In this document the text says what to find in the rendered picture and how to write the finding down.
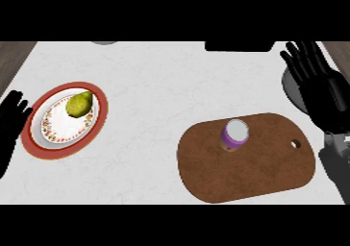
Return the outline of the green pear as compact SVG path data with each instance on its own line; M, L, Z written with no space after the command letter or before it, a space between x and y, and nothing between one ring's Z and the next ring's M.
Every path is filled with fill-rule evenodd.
M69 117L80 118L84 116L92 107L92 92L86 91L75 94L65 105L65 111Z

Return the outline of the white patterned plate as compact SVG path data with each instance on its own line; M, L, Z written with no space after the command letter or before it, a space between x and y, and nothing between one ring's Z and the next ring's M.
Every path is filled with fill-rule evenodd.
M92 96L92 107L84 116L69 117L65 111L69 98L86 91L84 88L63 89L40 104L29 125L31 138L40 147L60 149L74 145L87 135L99 114L96 96Z

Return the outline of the purple can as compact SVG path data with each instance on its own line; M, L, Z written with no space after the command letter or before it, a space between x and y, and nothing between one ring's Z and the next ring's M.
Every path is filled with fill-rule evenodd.
M240 119L231 119L220 132L220 146L225 151L235 151L248 139L248 126Z

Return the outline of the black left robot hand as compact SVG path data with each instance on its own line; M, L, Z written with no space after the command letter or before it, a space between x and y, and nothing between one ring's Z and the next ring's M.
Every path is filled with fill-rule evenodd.
M18 135L32 109L21 99L22 92L12 90L0 104L0 179L6 173Z

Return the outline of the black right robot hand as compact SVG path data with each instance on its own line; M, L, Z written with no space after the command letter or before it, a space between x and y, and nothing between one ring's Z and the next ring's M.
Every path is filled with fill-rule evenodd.
M350 134L350 83L331 69L316 43L288 41L279 56L314 125L327 134Z

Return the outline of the grey pan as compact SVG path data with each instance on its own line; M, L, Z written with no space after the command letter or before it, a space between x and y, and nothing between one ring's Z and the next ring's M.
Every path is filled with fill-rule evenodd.
M293 79L288 69L284 69L284 72L282 72L281 86L282 86L282 90L284 90L285 96L291 104L300 110L302 113L306 113L306 108L305 108L302 97L299 94L297 83Z

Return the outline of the red round placemat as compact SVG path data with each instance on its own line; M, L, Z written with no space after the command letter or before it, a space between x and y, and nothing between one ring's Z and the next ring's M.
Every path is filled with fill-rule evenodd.
M78 118L66 114L72 96L89 94L92 106ZM52 88L35 100L21 132L26 153L40 160L59 160L74 155L97 136L108 113L108 102L100 88L87 82L72 82Z

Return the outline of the brown wooden cutting board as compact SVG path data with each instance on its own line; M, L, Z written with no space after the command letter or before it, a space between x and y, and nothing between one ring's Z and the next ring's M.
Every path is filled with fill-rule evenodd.
M177 144L177 169L191 195L207 203L228 202L308 184L314 152L296 123L277 113L240 118L248 140L232 152L220 147L223 119L200 122Z

